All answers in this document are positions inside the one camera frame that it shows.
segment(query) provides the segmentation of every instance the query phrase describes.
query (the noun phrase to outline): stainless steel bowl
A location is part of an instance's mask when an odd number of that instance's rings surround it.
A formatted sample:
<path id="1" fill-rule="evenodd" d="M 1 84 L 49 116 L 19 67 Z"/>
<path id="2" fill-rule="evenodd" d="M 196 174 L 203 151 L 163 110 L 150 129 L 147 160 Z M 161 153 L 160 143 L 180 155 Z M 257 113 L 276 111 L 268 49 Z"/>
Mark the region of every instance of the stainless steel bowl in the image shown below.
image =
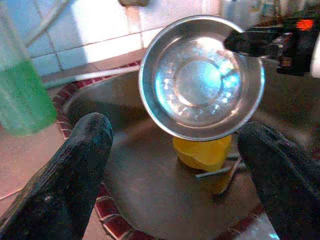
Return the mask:
<path id="1" fill-rule="evenodd" d="M 169 134 L 210 141 L 240 128 L 264 91 L 258 58 L 226 50 L 235 24 L 215 16 L 191 16 L 163 29 L 142 60 L 139 90 L 157 125 Z"/>

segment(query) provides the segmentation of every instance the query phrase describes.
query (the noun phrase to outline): yellow plastic container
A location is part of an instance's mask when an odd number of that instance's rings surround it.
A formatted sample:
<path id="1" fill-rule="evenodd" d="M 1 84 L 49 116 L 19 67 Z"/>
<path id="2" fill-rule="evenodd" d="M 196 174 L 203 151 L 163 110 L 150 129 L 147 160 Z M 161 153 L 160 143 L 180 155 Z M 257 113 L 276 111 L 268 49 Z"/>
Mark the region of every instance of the yellow plastic container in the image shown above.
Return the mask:
<path id="1" fill-rule="evenodd" d="M 231 135 L 205 142 L 174 137 L 173 146 L 179 159 L 190 168 L 214 172 L 224 164 L 231 141 Z"/>

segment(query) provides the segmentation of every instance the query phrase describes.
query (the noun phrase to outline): green liquid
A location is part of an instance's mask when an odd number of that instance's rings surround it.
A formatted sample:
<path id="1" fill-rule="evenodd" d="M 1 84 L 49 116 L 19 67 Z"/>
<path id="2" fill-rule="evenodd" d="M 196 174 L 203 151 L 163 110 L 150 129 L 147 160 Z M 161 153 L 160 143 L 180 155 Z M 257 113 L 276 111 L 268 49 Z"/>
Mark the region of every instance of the green liquid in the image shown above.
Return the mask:
<path id="1" fill-rule="evenodd" d="M 51 125 L 56 110 L 30 60 L 0 71 L 0 122 L 13 135 Z"/>

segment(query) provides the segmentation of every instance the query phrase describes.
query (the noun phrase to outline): green bottle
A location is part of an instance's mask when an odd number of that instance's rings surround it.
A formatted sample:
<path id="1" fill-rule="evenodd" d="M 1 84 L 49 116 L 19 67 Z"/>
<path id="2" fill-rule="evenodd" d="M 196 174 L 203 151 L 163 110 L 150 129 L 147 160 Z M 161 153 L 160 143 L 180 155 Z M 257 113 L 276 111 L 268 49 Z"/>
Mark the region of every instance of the green bottle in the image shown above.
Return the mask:
<path id="1" fill-rule="evenodd" d="M 54 123 L 56 110 L 27 49 L 0 1 L 0 123 L 12 135 L 30 135 Z"/>

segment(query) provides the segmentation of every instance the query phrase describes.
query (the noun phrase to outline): sink basin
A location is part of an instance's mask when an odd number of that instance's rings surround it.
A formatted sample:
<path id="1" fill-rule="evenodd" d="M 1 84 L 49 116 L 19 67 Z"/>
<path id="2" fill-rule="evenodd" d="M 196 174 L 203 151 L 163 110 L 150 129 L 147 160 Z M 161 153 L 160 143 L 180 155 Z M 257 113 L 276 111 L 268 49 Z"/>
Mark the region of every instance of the sink basin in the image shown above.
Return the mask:
<path id="1" fill-rule="evenodd" d="M 319 80 L 276 73 L 265 61 L 266 86 L 253 120 L 271 125 L 312 151 L 319 123 Z M 136 229 L 162 239 L 213 239 L 248 216 L 260 202 L 248 171 L 213 196 L 215 176 L 196 179 L 198 170 L 180 163 L 173 138 L 148 116 L 132 72 L 80 89 L 64 105 L 72 125 L 91 112 L 105 114 L 114 143 L 104 181 L 117 207 Z"/>

